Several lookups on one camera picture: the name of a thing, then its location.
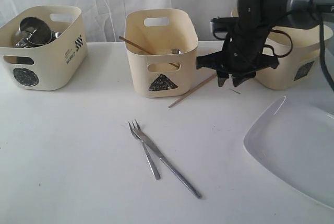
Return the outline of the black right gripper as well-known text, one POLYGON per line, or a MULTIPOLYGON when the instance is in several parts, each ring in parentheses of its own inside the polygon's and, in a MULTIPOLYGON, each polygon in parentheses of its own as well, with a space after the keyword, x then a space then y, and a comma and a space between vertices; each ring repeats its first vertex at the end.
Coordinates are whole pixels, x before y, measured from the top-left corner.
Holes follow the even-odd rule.
POLYGON ((196 58, 197 69, 217 71, 219 87, 229 74, 238 87, 254 78, 250 74, 278 63, 277 57, 262 54, 274 27, 308 30, 317 25, 315 0, 237 0, 237 12, 237 23, 226 33, 222 50, 196 58))

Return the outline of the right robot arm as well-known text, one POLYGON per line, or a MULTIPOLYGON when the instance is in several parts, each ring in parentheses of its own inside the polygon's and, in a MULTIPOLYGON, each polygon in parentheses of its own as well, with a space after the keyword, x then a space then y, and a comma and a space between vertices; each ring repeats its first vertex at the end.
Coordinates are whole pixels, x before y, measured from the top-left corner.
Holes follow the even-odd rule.
POLYGON ((228 78, 239 86, 252 79, 260 70, 276 69, 286 54, 263 53, 271 32, 276 26, 295 29, 320 27, 320 66, 330 86, 333 80, 324 60, 324 22, 333 21, 333 0, 237 0, 237 17, 214 18, 213 33, 224 32, 221 51, 196 58, 196 68, 216 71, 221 87, 228 78))

